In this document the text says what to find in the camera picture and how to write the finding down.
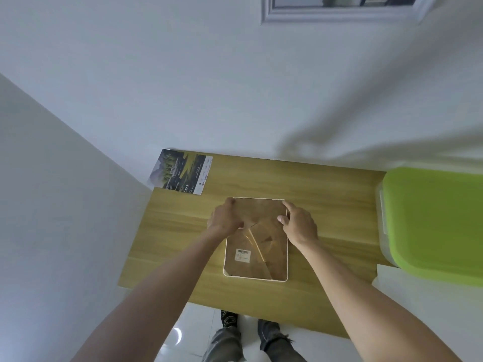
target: black sneaker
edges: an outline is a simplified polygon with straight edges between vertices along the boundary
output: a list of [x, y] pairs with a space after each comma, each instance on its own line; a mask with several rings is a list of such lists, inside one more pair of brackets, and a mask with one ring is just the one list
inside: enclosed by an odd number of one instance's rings
[[238, 314], [221, 310], [221, 323], [223, 324], [224, 328], [229, 326], [234, 326], [235, 328], [238, 327]]
[[260, 350], [266, 351], [271, 343], [280, 339], [292, 343], [292, 340], [288, 338], [288, 335], [281, 333], [280, 325], [278, 323], [258, 319], [257, 331], [258, 336], [260, 337]]

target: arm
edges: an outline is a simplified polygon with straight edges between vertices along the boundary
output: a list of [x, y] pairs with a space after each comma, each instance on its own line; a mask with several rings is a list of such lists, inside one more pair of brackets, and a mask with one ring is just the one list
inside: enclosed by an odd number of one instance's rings
[[92, 332], [71, 362], [154, 361], [178, 320], [210, 256], [243, 226], [233, 198], [215, 209], [208, 229], [156, 268]]
[[284, 204], [290, 211], [290, 219], [279, 216], [284, 231], [310, 263], [362, 359], [461, 362], [416, 316], [329, 254], [309, 212]]

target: white wall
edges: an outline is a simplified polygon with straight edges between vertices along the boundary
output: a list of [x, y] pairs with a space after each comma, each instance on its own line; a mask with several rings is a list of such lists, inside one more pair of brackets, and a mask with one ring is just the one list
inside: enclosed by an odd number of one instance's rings
[[121, 300], [151, 192], [0, 75], [0, 360], [69, 360]]
[[143, 183], [166, 147], [478, 168], [481, 10], [260, 26], [260, 0], [2, 0], [0, 72]]

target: person's left hand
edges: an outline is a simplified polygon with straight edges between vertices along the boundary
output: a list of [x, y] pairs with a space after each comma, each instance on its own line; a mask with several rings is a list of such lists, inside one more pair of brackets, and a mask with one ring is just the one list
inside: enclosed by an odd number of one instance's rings
[[233, 210], [234, 198], [227, 198], [225, 203], [214, 209], [208, 220], [208, 230], [214, 231], [222, 238], [229, 237], [237, 229], [243, 228], [243, 221]]

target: leg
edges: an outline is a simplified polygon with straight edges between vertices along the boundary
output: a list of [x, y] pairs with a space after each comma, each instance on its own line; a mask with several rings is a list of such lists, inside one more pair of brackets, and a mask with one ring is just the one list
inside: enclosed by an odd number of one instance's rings
[[268, 354], [272, 362], [306, 362], [292, 347], [292, 341], [280, 332], [278, 323], [258, 320], [260, 349]]
[[242, 335], [237, 326], [238, 315], [221, 311], [221, 321], [223, 328], [215, 333], [202, 362], [238, 362], [243, 358]]

